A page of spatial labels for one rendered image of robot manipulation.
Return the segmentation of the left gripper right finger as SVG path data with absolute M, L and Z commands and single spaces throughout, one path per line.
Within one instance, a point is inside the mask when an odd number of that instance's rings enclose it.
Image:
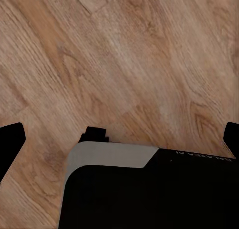
M 223 140 L 239 162 L 239 124 L 228 122 Z

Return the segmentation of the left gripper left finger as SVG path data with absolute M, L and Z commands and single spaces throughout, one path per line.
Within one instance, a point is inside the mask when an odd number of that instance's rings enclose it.
M 26 141 L 21 122 L 0 128 L 0 183 Z

